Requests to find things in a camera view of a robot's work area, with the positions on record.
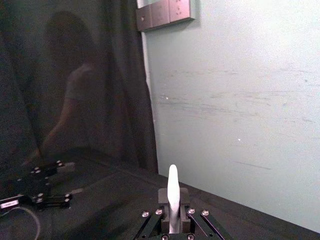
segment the black metal bracket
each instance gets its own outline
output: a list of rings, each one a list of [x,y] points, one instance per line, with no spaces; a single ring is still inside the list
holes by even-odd
[[[180,189],[180,233],[169,234],[169,201],[167,189],[158,191],[160,207],[141,213],[139,230],[133,240],[233,240],[229,233],[206,209],[190,207],[189,192]]]
[[[0,212],[6,212],[21,204],[35,206],[38,210],[47,208],[69,208],[72,194],[51,196],[49,177],[60,172],[72,172],[74,163],[56,161],[33,167],[30,174],[11,179],[1,185]]]

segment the wall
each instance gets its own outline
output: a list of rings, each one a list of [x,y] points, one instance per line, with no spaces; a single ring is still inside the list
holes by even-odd
[[[202,0],[146,33],[160,174],[320,232],[319,13]]]

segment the black curtain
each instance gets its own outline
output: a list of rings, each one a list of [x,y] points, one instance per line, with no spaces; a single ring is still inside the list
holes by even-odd
[[[26,135],[15,141],[23,154],[7,156],[8,141],[1,143],[3,163],[29,165],[89,149],[157,173],[136,1],[97,1],[92,14],[77,1],[67,11],[60,1],[38,2],[25,11],[19,0],[1,6],[1,85],[10,95],[1,107],[14,99]],[[8,111],[1,114],[8,126],[18,126]],[[12,139],[12,132],[2,132]]]
[[[124,89],[124,99],[133,135],[134,152],[142,168],[158,172],[155,131],[149,89],[146,83],[141,33],[137,31],[135,0],[105,1],[107,29],[111,35],[111,52],[115,78]]]

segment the electrical outlet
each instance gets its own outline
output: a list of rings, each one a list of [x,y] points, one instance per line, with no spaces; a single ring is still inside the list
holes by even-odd
[[[135,13],[136,13],[136,25],[139,31],[143,32],[153,27],[150,5],[137,9]]]
[[[153,27],[169,24],[169,0],[160,0],[151,4],[151,16]]]
[[[170,22],[194,19],[194,0],[169,0]]]

